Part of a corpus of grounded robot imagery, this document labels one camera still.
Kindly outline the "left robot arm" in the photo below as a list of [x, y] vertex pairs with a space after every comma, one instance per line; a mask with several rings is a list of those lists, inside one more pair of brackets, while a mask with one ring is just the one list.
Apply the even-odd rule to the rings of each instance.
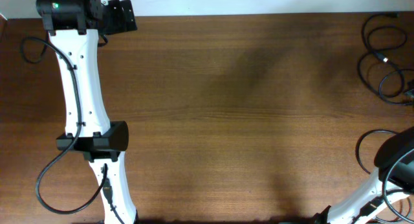
[[125, 172], [129, 130], [124, 121], [110, 121], [98, 73], [100, 38], [137, 29], [130, 0], [36, 0], [48, 39], [44, 45], [57, 56], [65, 98], [65, 132], [56, 139], [60, 154], [36, 180], [38, 201], [49, 211], [40, 182], [70, 151], [83, 154], [98, 181], [93, 197], [102, 196], [104, 223], [138, 223]]

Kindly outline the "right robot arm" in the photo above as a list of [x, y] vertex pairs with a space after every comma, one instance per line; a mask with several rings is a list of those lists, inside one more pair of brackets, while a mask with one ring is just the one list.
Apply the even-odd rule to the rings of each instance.
[[395, 210], [393, 203], [413, 195], [413, 128], [386, 140], [379, 148], [375, 169], [366, 182], [347, 199], [315, 214], [311, 223], [368, 223], [385, 208], [402, 221], [413, 223], [409, 215]]

